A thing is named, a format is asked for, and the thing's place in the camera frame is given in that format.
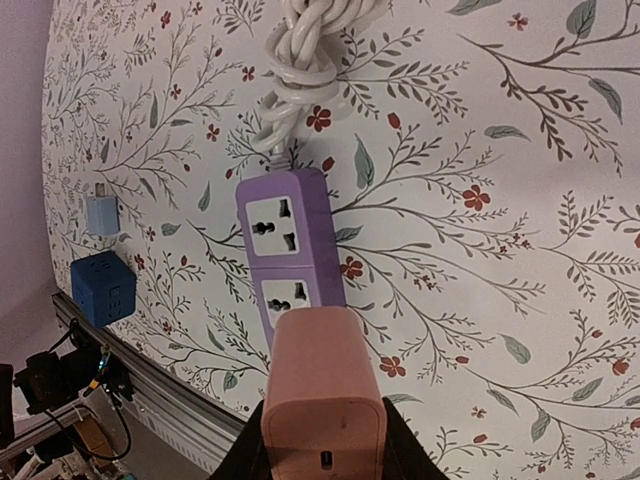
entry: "floral wallpaper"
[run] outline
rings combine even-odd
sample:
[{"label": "floral wallpaper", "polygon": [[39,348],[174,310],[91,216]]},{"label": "floral wallpaper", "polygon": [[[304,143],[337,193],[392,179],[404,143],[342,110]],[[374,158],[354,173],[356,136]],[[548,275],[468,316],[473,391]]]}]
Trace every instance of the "floral wallpaper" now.
[{"label": "floral wallpaper", "polygon": [[[452,479],[640,478],[640,2],[390,0],[327,40],[299,125],[380,386]],[[57,0],[43,174],[57,281],[114,249],[113,331],[239,415],[269,353],[234,191],[271,87],[266,0]],[[84,197],[119,197],[91,236]]]}]

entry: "power adapter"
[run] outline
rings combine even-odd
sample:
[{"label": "power adapter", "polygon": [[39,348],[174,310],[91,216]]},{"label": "power adapter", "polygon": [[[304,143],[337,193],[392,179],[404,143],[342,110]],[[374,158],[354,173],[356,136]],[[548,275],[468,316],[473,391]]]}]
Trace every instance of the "power adapter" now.
[{"label": "power adapter", "polygon": [[95,196],[87,197],[87,228],[100,237],[116,235],[120,231],[118,199],[106,195],[104,183],[97,183]]}]

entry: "coiled cable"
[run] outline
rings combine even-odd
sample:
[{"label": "coiled cable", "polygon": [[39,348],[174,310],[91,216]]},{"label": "coiled cable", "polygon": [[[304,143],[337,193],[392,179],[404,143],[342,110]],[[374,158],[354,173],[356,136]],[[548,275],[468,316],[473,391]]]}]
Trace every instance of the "coiled cable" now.
[{"label": "coiled cable", "polygon": [[338,71],[320,38],[364,17],[379,0],[281,1],[285,21],[265,45],[275,87],[258,108],[264,128],[251,142],[256,151],[271,150],[275,156],[284,153],[291,131],[308,110],[340,89]]}]

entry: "power strip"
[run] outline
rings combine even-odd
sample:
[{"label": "power strip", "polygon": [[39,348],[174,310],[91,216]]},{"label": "power strip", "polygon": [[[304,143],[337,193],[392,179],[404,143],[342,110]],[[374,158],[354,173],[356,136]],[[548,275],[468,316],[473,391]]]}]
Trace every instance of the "power strip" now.
[{"label": "power strip", "polygon": [[346,306],[324,174],[276,171],[236,190],[262,325],[271,347],[276,323],[294,308]]}]

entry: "metal rail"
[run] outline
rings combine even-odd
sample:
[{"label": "metal rail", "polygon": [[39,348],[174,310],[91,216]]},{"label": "metal rail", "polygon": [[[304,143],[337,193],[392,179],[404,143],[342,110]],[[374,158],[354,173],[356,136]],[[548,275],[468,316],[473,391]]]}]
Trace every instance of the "metal rail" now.
[{"label": "metal rail", "polygon": [[106,329],[94,328],[64,293],[52,297],[58,320],[74,318],[92,338],[108,345],[129,370],[135,395],[128,412],[174,449],[207,472],[213,472],[240,434],[244,422],[231,411],[170,375]]}]

